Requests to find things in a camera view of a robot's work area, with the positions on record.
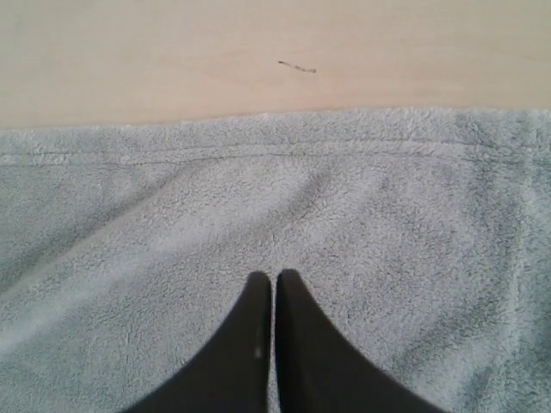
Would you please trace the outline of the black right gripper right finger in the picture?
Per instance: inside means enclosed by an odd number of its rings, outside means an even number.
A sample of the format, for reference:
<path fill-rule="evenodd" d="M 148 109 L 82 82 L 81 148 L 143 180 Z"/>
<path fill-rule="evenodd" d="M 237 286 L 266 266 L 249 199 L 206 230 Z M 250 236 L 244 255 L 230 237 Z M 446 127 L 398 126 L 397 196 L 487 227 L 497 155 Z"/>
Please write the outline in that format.
<path fill-rule="evenodd" d="M 275 295 L 275 369 L 282 412 L 440 412 L 363 357 L 331 323 L 298 271 Z"/>

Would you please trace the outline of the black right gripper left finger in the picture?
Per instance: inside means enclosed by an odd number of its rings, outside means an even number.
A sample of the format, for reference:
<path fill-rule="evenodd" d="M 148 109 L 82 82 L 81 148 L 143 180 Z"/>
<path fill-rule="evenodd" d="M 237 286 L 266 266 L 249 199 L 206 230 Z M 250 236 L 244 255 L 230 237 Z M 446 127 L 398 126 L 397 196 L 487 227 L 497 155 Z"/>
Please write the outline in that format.
<path fill-rule="evenodd" d="M 199 352 L 127 412 L 266 412 L 272 290 L 252 272 L 221 326 Z"/>

